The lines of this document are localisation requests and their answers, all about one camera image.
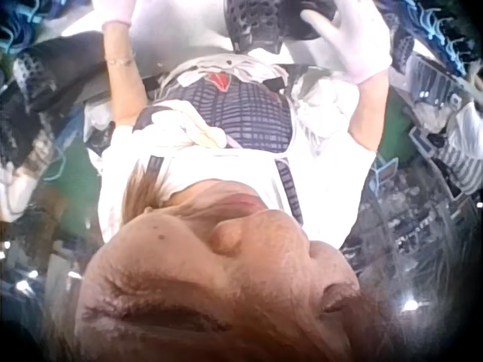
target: bracelet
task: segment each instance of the bracelet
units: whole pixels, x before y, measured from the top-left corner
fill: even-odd
[[[106,63],[110,66],[130,66],[134,62],[136,54],[133,52],[129,58],[124,59],[106,59]]]

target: mouth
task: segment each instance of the mouth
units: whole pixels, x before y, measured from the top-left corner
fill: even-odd
[[[232,194],[222,198],[217,202],[217,205],[229,209],[236,209],[247,215],[268,209],[260,197],[242,193]]]

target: hand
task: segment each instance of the hand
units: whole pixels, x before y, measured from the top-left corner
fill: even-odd
[[[92,0],[92,5],[103,26],[112,22],[131,26],[136,0]]]
[[[336,28],[316,11],[304,10],[302,19],[336,49],[356,84],[387,70],[392,59],[391,35],[372,0],[334,0],[341,25]]]

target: ceiling light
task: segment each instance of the ceiling light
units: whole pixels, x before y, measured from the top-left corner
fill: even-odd
[[[20,291],[20,292],[25,292],[30,288],[29,282],[28,281],[19,281],[15,287]]]
[[[405,306],[402,310],[403,311],[415,311],[418,307],[419,307],[419,304],[415,300],[410,299],[405,303]]]
[[[82,279],[82,276],[79,273],[76,273],[75,271],[69,271],[68,276],[74,279]]]
[[[29,278],[30,279],[35,279],[38,277],[38,271],[36,270],[32,270],[30,273],[29,273]]]

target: eye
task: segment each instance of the eye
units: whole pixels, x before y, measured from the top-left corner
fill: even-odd
[[[151,308],[141,313],[126,315],[122,321],[147,329],[162,327],[191,332],[225,332],[229,329],[212,317],[182,306]]]
[[[325,288],[321,299],[321,310],[334,313],[343,309],[347,303],[360,295],[351,284],[333,284]]]

